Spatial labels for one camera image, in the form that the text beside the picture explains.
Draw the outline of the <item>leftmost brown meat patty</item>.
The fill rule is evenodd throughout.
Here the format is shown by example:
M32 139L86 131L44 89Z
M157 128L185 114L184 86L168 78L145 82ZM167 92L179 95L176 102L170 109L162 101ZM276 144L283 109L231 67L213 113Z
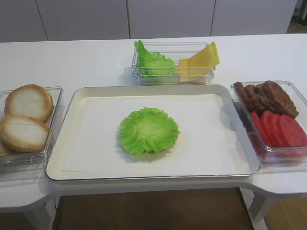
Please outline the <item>leftmost brown meat patty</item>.
M242 100L243 104L245 105L246 109L252 113L253 111L255 111L255 108L251 102L251 100L249 99L247 93L245 92L245 89L242 85L241 82L235 82L234 83L234 89L237 92L237 95L239 96L239 98Z

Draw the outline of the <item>clear lettuce and cheese container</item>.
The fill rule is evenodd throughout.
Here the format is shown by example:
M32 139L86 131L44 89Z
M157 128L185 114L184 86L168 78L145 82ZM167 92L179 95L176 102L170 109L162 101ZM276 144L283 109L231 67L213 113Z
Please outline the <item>clear lettuce and cheese container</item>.
M160 52L166 58L172 59L177 67L180 59L195 55L204 49L207 43L144 43L144 46L149 52ZM210 84L214 78L215 67L208 74L202 75L196 80L183 83L179 82L177 74L172 76L147 76L143 75L142 69L139 68L138 53L134 49L131 69L132 76L138 81L138 84L140 86L148 86L163 84Z

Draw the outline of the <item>front brown meat patty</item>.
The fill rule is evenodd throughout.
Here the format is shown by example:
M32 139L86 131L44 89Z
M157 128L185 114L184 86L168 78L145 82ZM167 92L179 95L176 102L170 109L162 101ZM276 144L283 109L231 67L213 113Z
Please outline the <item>front brown meat patty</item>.
M293 101L279 84L268 80L264 83L263 88L278 114L288 115L292 118L299 115Z

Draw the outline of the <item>middle bun half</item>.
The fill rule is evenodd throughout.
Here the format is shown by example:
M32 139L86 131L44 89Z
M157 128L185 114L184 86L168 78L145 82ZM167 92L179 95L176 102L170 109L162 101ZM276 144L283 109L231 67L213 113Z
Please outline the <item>middle bun half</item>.
M18 152L43 150L48 132L45 123L24 115L6 115L0 122L0 139Z

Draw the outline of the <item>bottom bun half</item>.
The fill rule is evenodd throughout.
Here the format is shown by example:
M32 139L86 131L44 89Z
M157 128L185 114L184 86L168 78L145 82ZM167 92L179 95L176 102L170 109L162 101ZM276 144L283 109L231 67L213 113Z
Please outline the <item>bottom bun half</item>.
M4 144L4 142L0 139L0 156L10 156L18 154L18 152L10 149L8 146Z

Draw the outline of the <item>clear patty and tomato container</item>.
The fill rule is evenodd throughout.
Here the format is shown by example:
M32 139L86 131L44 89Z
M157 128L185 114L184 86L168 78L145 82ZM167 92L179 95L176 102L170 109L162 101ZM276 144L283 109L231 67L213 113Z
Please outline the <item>clear patty and tomato container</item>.
M298 91L298 89L289 81L273 81L279 84L282 89L289 95L293 101L299 115L296 118L296 122L302 127L307 134L307 100ZM260 82L242 82L243 87L247 85L257 86L258 84L264 84L265 81ZM269 147L263 141L260 133L258 132L252 118L251 113L246 109L242 100L237 95L234 89L234 84L231 86L235 95L235 106L242 118L242 121L246 127L249 139L256 151L259 160L262 163L282 163L282 162L304 162L307 159L307 146L295 146L295 147Z

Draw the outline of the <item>green lettuce leaf in container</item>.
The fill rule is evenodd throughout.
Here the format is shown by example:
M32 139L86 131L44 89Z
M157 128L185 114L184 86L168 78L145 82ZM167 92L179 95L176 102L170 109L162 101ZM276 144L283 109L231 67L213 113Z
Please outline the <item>green lettuce leaf in container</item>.
M141 40L135 41L134 46L138 53L139 68L147 76L175 75L175 63L160 52L149 52Z

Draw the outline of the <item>tall yellow cheese slice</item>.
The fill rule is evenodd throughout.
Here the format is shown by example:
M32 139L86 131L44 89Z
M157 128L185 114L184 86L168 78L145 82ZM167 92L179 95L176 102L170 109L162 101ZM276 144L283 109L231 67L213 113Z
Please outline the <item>tall yellow cheese slice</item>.
M207 45L203 50L189 58L189 75L201 76L208 74L216 65L220 63L217 46L215 42Z

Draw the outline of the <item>short yellow cheese slice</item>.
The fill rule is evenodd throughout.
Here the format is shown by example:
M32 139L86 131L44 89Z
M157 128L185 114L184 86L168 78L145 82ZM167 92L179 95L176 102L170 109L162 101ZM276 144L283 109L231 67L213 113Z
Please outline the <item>short yellow cheese slice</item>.
M202 75L189 70L189 59L184 58L178 61L178 66L175 68L175 73L179 76L179 82L195 81Z

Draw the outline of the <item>red tomato slice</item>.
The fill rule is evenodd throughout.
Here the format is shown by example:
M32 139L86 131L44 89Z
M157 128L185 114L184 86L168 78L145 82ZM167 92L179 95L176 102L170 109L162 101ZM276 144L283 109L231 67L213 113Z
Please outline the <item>red tomato slice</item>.
M266 133L264 132L264 129L263 129L263 127L262 127L262 124L261 124L261 120L260 120L259 115L258 115L255 111L253 111L250 115L251 115L251 118L252 118L252 120L253 120L253 122L254 122L254 124L255 124L257 130L258 130L258 132L260 133L260 135L261 135L263 141L265 142L265 144L266 144L267 146L271 147L272 144L271 144L271 142L270 142L270 139L268 138L268 136L267 136Z
M285 146L306 146L307 135L295 119L288 115L281 115L277 127Z
M262 125L262 128L266 134L266 136L268 137L269 139L269 142L270 142L270 145L271 147L275 147L275 142L271 136L271 133L269 131L269 122L268 122L268 118L273 115L273 112L271 112L270 110L266 110L260 117L260 120L261 120L261 125Z
M273 140L274 147L284 147L284 143L277 127L279 119L280 115L278 114L272 114L268 117L269 132Z

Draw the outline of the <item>silver metal baking tray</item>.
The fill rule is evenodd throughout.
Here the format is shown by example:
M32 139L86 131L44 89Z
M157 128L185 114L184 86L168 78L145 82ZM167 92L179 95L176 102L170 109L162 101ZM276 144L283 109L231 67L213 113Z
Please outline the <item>silver metal baking tray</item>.
M128 154L120 122L145 107L178 124L175 145L156 154ZM86 87L70 102L46 167L54 181L245 177L260 161L229 90L218 84Z

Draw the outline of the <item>green lettuce leaf on tray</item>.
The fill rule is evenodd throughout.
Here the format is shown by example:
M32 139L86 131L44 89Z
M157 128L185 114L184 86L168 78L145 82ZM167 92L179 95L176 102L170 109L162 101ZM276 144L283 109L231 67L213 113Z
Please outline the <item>green lettuce leaf on tray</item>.
M158 108L145 107L131 112L119 126L120 143L132 155L161 152L175 145L178 124Z

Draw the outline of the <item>top bun half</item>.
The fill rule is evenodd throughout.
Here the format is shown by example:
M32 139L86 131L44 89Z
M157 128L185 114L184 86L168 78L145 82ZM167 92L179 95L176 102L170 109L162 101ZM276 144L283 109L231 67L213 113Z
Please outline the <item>top bun half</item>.
M6 115L24 115L46 122L54 108L51 94L35 84L21 86L12 91L4 106Z

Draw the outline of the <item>bun half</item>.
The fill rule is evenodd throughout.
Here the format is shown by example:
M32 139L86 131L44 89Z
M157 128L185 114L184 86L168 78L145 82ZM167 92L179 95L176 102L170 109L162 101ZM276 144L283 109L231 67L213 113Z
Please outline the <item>bun half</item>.
M54 108L51 94L35 84L21 86L12 91L4 106L6 115L24 115L46 122Z
M0 139L0 156L10 156L18 154L18 152L10 149L8 146L4 144L4 142Z
M48 132L45 123L24 115L6 115L0 122L0 139L18 152L43 150Z

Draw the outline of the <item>brown meat patty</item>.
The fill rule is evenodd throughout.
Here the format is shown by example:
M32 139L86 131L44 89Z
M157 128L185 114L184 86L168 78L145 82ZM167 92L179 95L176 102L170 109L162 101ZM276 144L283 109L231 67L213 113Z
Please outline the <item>brown meat patty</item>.
M299 115L293 101L279 84L268 80L264 83L263 88L278 114L288 115L292 118Z
M241 82L235 82L234 83L234 89L237 92L237 95L239 96L239 98L242 100L243 104L245 105L246 109L252 113L253 111L255 111L255 108L251 102L251 100L249 99L247 93L245 92L245 89L242 85Z
M276 113L275 108L273 107L270 99L267 97L265 91L264 91L264 84L258 84L255 88L256 90L256 96L259 100L259 102L262 104L265 110L269 110L272 113Z
M244 90L248 95L252 105L254 106L255 112L257 112L257 114L261 116L262 113L265 111L265 108L263 107L263 105L260 103L260 101L256 96L256 87L254 85L249 84L244 87Z

